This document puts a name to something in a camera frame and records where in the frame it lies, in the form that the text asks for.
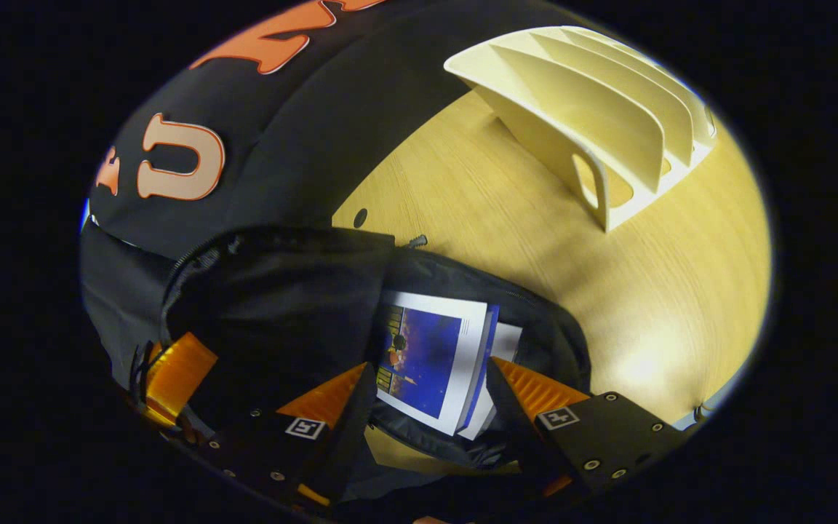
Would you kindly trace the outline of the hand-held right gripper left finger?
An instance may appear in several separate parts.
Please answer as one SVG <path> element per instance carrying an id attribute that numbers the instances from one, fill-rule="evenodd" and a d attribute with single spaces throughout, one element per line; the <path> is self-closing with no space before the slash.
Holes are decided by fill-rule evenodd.
<path id="1" fill-rule="evenodd" d="M 331 510 L 345 492 L 377 395 L 369 362 L 281 408 L 255 407 L 205 444 L 205 465 L 288 510 Z"/>

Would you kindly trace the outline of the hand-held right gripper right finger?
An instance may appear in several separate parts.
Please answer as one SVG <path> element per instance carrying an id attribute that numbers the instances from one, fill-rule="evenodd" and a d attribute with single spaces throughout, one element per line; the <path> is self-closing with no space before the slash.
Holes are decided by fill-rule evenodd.
<path id="1" fill-rule="evenodd" d="M 545 499 L 611 490 L 689 438 L 621 392 L 585 394 L 495 356 L 487 391 L 522 474 Z"/>

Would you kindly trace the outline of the grey photo cover book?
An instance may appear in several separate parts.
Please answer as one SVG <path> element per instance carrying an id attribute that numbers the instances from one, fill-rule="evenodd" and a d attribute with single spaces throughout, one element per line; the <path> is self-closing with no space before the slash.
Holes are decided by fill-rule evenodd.
<path id="1" fill-rule="evenodd" d="M 483 360 L 480 364 L 469 418 L 466 425 L 457 431 L 459 437 L 475 440 L 495 420 L 496 408 L 493 405 L 491 394 L 487 390 L 487 362 L 491 356 L 512 361 L 516 356 L 516 348 L 518 347 L 521 334 L 522 329 L 519 326 L 502 324 L 502 322 L 495 324 L 495 328 L 492 329 L 492 335 L 489 335 L 489 345 L 484 350 Z"/>

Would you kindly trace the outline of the blue cover book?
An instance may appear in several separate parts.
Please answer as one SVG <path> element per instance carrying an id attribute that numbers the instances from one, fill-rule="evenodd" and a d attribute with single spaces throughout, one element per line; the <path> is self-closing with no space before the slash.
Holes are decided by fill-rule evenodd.
<path id="1" fill-rule="evenodd" d="M 448 437 L 476 439 L 491 421 L 484 361 L 500 314 L 496 303 L 382 292 L 372 343 L 378 398 Z"/>

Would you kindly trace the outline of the black schoolbag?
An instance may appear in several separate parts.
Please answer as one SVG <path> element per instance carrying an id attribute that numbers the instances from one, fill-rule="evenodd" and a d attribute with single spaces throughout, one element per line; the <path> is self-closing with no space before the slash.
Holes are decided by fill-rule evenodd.
<path id="1" fill-rule="evenodd" d="M 491 301 L 523 331 L 522 364 L 581 391 L 591 358 L 572 315 L 543 296 L 390 236 L 264 226 L 232 231 L 172 271 L 160 339 L 192 332 L 218 355 L 190 408 L 226 422 L 242 400 L 288 400 L 364 360 L 383 289 Z"/>

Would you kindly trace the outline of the white plastic bookshelf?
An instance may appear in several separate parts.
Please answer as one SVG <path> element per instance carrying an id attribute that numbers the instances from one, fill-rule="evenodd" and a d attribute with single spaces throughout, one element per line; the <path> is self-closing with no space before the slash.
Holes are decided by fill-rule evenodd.
<path id="1" fill-rule="evenodd" d="M 445 60 L 611 232 L 717 146 L 701 96 L 657 60 L 581 26 L 502 34 Z"/>

